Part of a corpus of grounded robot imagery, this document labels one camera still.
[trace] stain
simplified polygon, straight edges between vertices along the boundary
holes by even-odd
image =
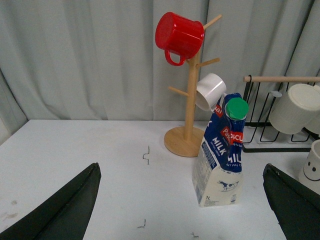
[[[5,221],[5,220],[7,220],[7,219],[13,219],[13,218],[15,218],[16,216],[18,216],[18,213],[17,213],[17,212],[16,212],[16,213],[13,213],[13,214],[7,214],[7,213],[5,213],[5,215],[3,216],[4,219],[3,219],[2,221]]]

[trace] white table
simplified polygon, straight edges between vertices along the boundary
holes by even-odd
[[[196,122],[203,130],[206,122]],[[164,146],[177,121],[30,120],[0,146],[0,232],[91,163],[101,182],[86,240],[285,240],[263,188],[271,163],[297,179],[308,155],[242,153],[240,203],[199,207],[196,158]],[[143,155],[148,153],[148,161]]]

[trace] mug handle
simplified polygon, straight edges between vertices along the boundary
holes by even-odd
[[[169,52],[168,49],[164,50],[164,55],[165,55],[166,61],[167,61],[169,64],[173,65],[173,66],[181,66],[182,64],[185,63],[185,60],[186,60],[186,58],[185,58],[184,56],[180,56],[180,62],[174,62],[174,61],[172,61],[171,56],[170,56],[170,52]]]

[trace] pauls logo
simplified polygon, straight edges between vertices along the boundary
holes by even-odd
[[[239,131],[232,131],[231,132],[231,145],[234,143],[239,143],[242,144],[244,140],[244,134],[243,132],[239,132]]]
[[[216,113],[216,115],[217,115],[219,118],[221,118],[222,115],[224,114],[224,113],[222,112],[222,109],[221,109],[221,107],[220,107],[219,104],[217,104],[217,105],[215,106],[214,112]]]
[[[228,141],[228,143],[230,143],[231,134],[230,134],[230,129],[227,126],[224,127],[224,129],[222,129],[220,134]]]
[[[239,131],[230,131],[230,129],[226,126],[220,134],[230,143],[233,145],[234,143],[242,144],[244,139],[244,134]]]

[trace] wooden peg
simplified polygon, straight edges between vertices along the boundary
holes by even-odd
[[[183,95],[183,96],[186,96],[186,97],[189,97],[189,94],[184,92],[184,91],[181,91],[175,87],[172,87],[172,86],[169,86],[168,87],[169,90],[173,91],[173,92],[176,92],[177,94],[180,94],[180,95]]]
[[[213,63],[217,63],[217,62],[220,62],[220,58],[217,57],[217,58],[214,58],[214,59],[211,59],[209,61],[205,61],[205,62],[200,62],[198,63],[197,65],[195,65],[195,67],[198,69],[198,68],[201,68],[203,66],[207,66],[209,64],[213,64]]]
[[[216,16],[214,19],[212,19],[210,22],[208,22],[206,25],[203,26],[203,29],[206,30],[208,27],[210,27],[212,24],[214,24],[216,21],[218,21],[220,18],[222,18],[222,15]]]

